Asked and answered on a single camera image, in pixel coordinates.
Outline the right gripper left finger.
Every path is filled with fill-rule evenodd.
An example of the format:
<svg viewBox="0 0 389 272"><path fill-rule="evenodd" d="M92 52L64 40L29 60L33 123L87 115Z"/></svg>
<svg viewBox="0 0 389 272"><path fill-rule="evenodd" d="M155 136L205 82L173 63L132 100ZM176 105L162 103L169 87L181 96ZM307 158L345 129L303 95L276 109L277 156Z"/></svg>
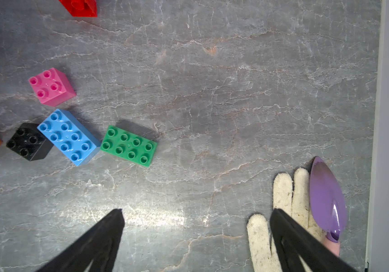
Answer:
<svg viewBox="0 0 389 272"><path fill-rule="evenodd" d="M112 210L38 271L111 272L115 265L124 226L122 210Z"/></svg>

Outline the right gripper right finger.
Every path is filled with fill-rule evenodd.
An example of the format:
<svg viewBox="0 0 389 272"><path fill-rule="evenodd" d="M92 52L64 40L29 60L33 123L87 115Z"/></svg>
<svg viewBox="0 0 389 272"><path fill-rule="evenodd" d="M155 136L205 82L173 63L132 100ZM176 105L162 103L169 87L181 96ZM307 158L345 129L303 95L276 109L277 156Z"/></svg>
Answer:
<svg viewBox="0 0 389 272"><path fill-rule="evenodd" d="M314 272L354 272L282 209L274 209L270 227L283 272L303 272L304 261Z"/></svg>

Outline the green long lego brick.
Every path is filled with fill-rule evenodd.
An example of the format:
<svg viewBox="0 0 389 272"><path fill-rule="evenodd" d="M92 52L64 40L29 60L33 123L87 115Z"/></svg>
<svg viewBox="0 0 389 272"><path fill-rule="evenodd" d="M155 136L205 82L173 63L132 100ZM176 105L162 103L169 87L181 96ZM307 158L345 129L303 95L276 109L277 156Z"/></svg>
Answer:
<svg viewBox="0 0 389 272"><path fill-rule="evenodd" d="M156 148L156 142L111 125L100 146L103 152L144 167L150 166Z"/></svg>

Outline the red lego brick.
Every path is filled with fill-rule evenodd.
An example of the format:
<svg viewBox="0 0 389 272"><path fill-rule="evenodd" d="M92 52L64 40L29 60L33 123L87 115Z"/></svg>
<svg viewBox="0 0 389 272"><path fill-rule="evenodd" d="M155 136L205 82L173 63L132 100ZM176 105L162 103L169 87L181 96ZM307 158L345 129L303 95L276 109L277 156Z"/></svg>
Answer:
<svg viewBox="0 0 389 272"><path fill-rule="evenodd" d="M95 0L59 0L72 17L97 17L97 4Z"/></svg>

